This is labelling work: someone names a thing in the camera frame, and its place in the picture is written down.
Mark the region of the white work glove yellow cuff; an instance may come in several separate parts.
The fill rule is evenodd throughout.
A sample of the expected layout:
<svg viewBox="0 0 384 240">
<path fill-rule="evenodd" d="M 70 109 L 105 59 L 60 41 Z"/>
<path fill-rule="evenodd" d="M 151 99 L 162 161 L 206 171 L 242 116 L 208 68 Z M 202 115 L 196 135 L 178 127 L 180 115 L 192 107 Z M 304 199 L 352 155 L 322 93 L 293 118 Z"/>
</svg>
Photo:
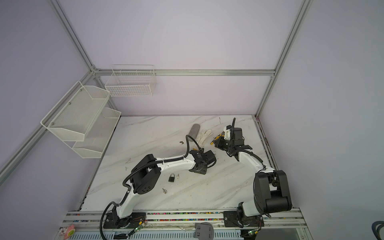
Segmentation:
<svg viewBox="0 0 384 240">
<path fill-rule="evenodd" d="M 211 129 L 203 129 L 201 130 L 200 133 L 198 133 L 198 136 L 197 136 L 197 142 L 198 142 L 198 145 L 203 148 L 204 145 L 206 144 L 207 142 L 207 139 L 213 134 L 213 131 Z"/>
</svg>

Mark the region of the grey fabric case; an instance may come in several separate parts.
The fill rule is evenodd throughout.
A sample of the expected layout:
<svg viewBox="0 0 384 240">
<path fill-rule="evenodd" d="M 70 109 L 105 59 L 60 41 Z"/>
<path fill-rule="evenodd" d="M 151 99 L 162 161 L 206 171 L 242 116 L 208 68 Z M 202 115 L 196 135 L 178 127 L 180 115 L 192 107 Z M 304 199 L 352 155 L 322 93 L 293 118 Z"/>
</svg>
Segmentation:
<svg viewBox="0 0 384 240">
<path fill-rule="evenodd" d="M 200 132 L 200 128 L 201 128 L 200 124 L 193 124 L 191 129 L 190 129 L 190 131 L 189 131 L 189 133 L 188 133 L 188 135 L 196 140 L 197 136 L 198 136 L 198 134 Z"/>
</svg>

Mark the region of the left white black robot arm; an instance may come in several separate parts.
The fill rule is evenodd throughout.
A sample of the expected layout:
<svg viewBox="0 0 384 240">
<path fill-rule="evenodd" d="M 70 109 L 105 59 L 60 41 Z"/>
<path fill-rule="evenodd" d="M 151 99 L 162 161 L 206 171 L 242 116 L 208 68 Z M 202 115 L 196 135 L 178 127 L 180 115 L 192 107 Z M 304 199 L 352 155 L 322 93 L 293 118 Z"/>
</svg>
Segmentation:
<svg viewBox="0 0 384 240">
<path fill-rule="evenodd" d="M 120 203 L 113 207 L 113 217 L 116 219 L 130 217 L 141 195 L 152 191 L 161 175 L 184 170 L 205 175 L 208 168 L 214 166 L 216 162 L 215 154 L 211 150 L 207 152 L 191 150 L 186 156 L 171 158 L 155 158 L 152 154 L 146 155 L 123 180 L 123 186 L 127 191 Z"/>
</svg>

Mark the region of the yellow black pliers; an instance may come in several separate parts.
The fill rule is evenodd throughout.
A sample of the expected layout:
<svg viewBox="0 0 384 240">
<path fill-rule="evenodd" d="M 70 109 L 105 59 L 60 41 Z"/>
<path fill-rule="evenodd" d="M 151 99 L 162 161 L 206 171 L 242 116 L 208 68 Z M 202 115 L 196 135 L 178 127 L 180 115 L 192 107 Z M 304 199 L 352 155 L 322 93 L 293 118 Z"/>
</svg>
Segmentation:
<svg viewBox="0 0 384 240">
<path fill-rule="evenodd" d="M 221 134 L 219 134 L 218 136 L 216 136 L 216 137 L 211 141 L 210 145 L 214 145 L 215 142 L 217 142 L 217 141 L 220 139 L 220 137 L 223 137 L 224 135 L 225 135 L 225 132 L 222 132 Z"/>
</svg>

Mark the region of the aluminium frame rail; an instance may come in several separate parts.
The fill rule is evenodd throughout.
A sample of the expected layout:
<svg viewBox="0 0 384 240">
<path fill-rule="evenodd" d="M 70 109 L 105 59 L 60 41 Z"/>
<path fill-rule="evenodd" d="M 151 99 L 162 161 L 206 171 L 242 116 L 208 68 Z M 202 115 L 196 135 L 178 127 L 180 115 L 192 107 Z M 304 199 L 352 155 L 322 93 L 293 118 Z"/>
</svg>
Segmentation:
<svg viewBox="0 0 384 240">
<path fill-rule="evenodd" d="M 152 70 L 152 69 L 139 69 L 139 70 L 107 70 L 100 69 L 95 71 L 98 76 L 109 76 L 113 73 L 123 74 L 155 74 L 156 76 L 274 76 L 275 70 Z"/>
</svg>

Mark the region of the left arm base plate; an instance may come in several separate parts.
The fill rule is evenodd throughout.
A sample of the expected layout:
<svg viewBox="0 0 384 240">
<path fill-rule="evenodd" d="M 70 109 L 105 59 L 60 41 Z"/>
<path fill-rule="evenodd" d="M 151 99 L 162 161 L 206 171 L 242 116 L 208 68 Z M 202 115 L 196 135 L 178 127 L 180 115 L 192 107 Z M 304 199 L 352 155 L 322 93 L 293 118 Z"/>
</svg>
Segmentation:
<svg viewBox="0 0 384 240">
<path fill-rule="evenodd" d="M 107 211 L 106 219 L 103 223 L 104 229 L 134 229 L 144 223 L 146 220 L 146 213 L 132 213 L 130 216 L 120 218 L 117 214 L 117 210 L 112 209 Z"/>
</svg>

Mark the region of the left black padlock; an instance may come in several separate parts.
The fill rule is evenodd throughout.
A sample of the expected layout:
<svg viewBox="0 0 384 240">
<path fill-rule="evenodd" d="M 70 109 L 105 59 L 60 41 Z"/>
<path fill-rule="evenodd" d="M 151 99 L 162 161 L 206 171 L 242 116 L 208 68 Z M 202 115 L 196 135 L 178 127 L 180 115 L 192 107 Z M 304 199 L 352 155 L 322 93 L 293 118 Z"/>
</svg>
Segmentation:
<svg viewBox="0 0 384 240">
<path fill-rule="evenodd" d="M 170 183 L 174 183 L 174 182 L 175 182 L 175 179 L 176 179 L 176 175 L 175 175 L 175 174 L 170 174 L 169 182 L 170 182 Z"/>
</svg>

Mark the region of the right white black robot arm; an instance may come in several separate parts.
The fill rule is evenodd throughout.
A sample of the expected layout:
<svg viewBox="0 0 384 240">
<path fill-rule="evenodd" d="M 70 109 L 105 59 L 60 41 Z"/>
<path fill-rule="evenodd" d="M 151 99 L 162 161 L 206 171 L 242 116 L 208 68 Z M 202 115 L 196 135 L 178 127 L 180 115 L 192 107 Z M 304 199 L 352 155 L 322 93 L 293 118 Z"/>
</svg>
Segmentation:
<svg viewBox="0 0 384 240">
<path fill-rule="evenodd" d="M 293 207 L 287 174 L 264 164 L 245 144 L 241 128 L 227 126 L 213 144 L 234 157 L 254 176 L 252 199 L 239 203 L 239 218 L 290 211 Z"/>
</svg>

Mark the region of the pink small object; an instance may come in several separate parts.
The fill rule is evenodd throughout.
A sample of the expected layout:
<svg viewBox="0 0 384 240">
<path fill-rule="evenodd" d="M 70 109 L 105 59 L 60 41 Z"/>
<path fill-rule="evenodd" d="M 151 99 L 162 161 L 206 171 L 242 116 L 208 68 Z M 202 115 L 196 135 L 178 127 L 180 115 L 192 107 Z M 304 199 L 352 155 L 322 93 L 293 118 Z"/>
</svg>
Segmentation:
<svg viewBox="0 0 384 240">
<path fill-rule="evenodd" d="M 75 231 L 75 225 L 71 224 L 68 227 L 60 228 L 59 236 L 62 237 L 63 240 L 67 240 L 75 233 Z"/>
</svg>

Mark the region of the lower white mesh shelf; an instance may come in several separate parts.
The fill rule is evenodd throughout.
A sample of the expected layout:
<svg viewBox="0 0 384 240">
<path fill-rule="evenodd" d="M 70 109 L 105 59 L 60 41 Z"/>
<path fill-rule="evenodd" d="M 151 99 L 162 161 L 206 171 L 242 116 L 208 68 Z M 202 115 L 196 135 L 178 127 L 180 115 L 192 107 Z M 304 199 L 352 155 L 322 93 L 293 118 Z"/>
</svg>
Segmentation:
<svg viewBox="0 0 384 240">
<path fill-rule="evenodd" d="M 121 112 L 104 108 L 83 142 L 76 142 L 72 150 L 83 159 L 100 159 L 121 117 Z"/>
</svg>

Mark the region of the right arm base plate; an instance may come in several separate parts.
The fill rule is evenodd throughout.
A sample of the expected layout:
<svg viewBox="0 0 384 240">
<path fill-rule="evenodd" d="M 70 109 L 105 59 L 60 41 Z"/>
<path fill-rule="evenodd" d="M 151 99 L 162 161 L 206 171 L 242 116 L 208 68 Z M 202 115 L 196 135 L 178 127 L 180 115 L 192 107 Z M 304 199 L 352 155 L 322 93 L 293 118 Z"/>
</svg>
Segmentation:
<svg viewBox="0 0 384 240">
<path fill-rule="evenodd" d="M 238 227 L 240 225 L 245 227 L 264 227 L 265 223 L 261 215 L 247 217 L 241 215 L 237 211 L 224 211 L 224 224 L 225 227 Z"/>
</svg>

